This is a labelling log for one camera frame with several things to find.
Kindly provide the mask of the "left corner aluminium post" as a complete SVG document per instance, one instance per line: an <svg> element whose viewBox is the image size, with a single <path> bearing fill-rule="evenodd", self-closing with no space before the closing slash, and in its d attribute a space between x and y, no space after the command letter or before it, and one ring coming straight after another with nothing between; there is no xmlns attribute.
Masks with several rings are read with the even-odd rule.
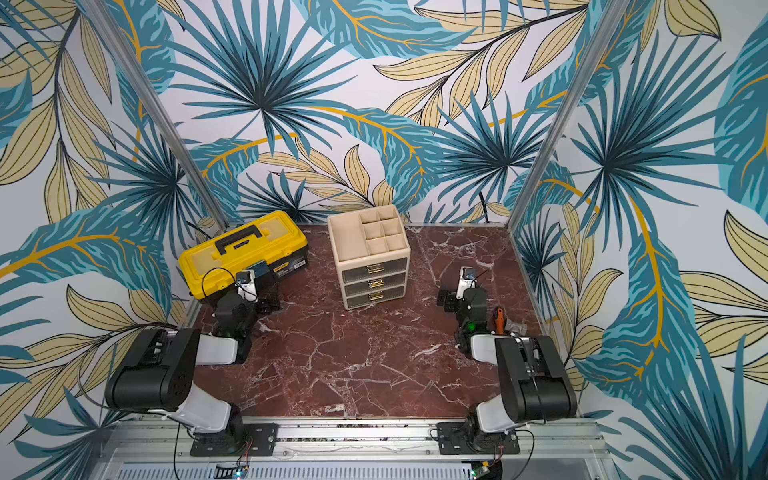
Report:
<svg viewBox="0 0 768 480"><path fill-rule="evenodd" d="M104 1L85 0L81 4L86 16L93 22L96 32L132 84L149 117L166 140L170 150L186 173L189 182L198 191L207 213L213 218L220 230L226 231L229 227L227 216L205 184L201 171L197 168L171 117L165 111L158 94L139 61L135 58L135 54L131 52L128 40L119 31L118 23L109 12L106 3Z"/></svg>

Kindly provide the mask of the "yellow black toolbox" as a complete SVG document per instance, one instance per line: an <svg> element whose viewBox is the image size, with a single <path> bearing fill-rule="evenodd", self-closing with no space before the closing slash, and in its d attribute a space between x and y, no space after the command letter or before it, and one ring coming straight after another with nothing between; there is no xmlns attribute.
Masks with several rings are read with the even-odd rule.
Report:
<svg viewBox="0 0 768 480"><path fill-rule="evenodd" d="M179 266L193 297L203 301L234 284L237 273L280 280L306 265L308 240L283 211L274 211L184 251Z"/></svg>

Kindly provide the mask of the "aluminium front rail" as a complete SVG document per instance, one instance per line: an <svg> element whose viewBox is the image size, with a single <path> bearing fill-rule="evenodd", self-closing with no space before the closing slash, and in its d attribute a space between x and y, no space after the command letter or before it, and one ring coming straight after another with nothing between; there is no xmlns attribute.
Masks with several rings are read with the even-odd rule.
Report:
<svg viewBox="0 0 768 480"><path fill-rule="evenodd" d="M256 436L232 457L192 453L168 421L118 426L92 479L616 479L589 419L528 424L477 453L446 439L455 419L252 417Z"/></svg>

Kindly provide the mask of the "beige drawer organizer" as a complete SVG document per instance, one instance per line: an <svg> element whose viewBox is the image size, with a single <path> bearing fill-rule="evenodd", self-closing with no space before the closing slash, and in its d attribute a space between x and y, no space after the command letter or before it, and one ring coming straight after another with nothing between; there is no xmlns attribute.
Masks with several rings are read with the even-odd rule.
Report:
<svg viewBox="0 0 768 480"><path fill-rule="evenodd" d="M399 211L393 205L372 207L327 218L331 247L342 293L347 308L341 272L352 268L387 262L399 258L408 259L407 289L411 248Z"/></svg>

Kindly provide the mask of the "clear bottom drawer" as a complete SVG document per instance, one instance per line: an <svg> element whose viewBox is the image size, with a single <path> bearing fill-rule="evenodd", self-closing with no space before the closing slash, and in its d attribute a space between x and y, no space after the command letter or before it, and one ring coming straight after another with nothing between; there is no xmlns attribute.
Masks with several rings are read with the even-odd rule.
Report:
<svg viewBox="0 0 768 480"><path fill-rule="evenodd" d="M347 298L347 308L357 309L363 308L368 305L374 305L381 302L386 302L398 298L402 298L405 295L406 287L400 285L376 292L363 293L357 296L351 296Z"/></svg>

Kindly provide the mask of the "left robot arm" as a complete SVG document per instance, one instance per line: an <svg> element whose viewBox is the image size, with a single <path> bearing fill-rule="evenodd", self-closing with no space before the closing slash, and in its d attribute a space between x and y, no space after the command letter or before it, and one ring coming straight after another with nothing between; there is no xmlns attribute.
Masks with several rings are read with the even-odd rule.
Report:
<svg viewBox="0 0 768 480"><path fill-rule="evenodd" d="M216 303L211 335L196 328L140 333L107 381L107 405L175 421L192 438L193 457L271 456L277 425L246 422L240 407L198 386L194 376L198 366L244 364L258 318L280 308L275 286L230 290Z"/></svg>

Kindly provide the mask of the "clear middle drawer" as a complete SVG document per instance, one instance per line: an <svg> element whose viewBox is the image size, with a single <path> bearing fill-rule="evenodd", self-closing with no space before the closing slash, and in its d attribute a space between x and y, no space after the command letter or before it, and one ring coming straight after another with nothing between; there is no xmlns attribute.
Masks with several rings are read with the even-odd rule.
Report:
<svg viewBox="0 0 768 480"><path fill-rule="evenodd" d="M344 286L344 291L348 296L355 296L372 290L397 287L404 285L405 283L406 274L399 273L381 278L367 279L356 283L346 284Z"/></svg>

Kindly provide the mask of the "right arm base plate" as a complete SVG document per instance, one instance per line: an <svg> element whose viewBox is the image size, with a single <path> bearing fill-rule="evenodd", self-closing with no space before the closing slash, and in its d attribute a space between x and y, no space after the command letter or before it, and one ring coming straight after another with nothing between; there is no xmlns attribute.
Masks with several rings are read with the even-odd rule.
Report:
<svg viewBox="0 0 768 480"><path fill-rule="evenodd" d="M468 420L439 422L436 429L441 455L513 455L520 452L519 442L511 433L487 433Z"/></svg>

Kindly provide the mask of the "right corner aluminium post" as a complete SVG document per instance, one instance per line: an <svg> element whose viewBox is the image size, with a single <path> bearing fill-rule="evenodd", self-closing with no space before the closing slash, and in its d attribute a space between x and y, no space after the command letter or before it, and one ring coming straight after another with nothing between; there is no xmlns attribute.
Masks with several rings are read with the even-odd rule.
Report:
<svg viewBox="0 0 768 480"><path fill-rule="evenodd" d="M509 232L514 232L522 223L556 143L585 93L627 5L626 1L593 1L587 9L586 25L577 38L571 57L529 95L527 105L533 112L542 113L550 124L515 199L507 222Z"/></svg>

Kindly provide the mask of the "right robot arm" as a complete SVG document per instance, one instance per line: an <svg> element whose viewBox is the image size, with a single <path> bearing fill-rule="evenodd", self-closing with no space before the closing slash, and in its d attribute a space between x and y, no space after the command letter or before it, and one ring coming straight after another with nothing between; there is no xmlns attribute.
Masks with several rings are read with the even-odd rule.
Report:
<svg viewBox="0 0 768 480"><path fill-rule="evenodd" d="M576 416L576 395L551 337L507 331L501 307L496 309L496 329L489 329L487 292L479 287L462 292L442 288L436 303L456 315L460 352L495 366L500 388L492 399L471 407L463 421L437 424L441 454L517 453L517 428Z"/></svg>

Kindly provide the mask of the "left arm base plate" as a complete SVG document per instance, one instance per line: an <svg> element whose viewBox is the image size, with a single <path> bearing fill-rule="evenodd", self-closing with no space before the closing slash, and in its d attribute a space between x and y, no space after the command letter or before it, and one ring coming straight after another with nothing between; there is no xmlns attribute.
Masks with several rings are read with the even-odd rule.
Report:
<svg viewBox="0 0 768 480"><path fill-rule="evenodd" d="M193 436L192 457L271 457L278 433L276 423L255 423L218 433Z"/></svg>

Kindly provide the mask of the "corner aluminium post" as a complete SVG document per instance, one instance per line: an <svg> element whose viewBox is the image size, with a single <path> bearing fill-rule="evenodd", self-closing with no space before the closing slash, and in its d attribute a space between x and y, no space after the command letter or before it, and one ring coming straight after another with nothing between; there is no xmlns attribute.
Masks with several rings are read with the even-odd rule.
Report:
<svg viewBox="0 0 768 480"><path fill-rule="evenodd" d="M527 105L533 112L542 113L550 124L515 199L507 222L509 232L514 232L522 223L556 143L585 93L627 5L626 1L593 1L587 9L586 25L577 38L571 57L529 95Z"/></svg>
<svg viewBox="0 0 768 480"><path fill-rule="evenodd" d="M213 218L220 230L226 231L229 227L227 216L205 184L201 171L197 168L171 117L165 111L158 94L139 61L135 58L135 54L131 52L128 40L119 31L118 23L109 12L106 3L104 1L85 0L81 4L86 16L93 22L96 32L132 84L149 117L166 140L170 150L186 173L189 182L198 191L207 213Z"/></svg>

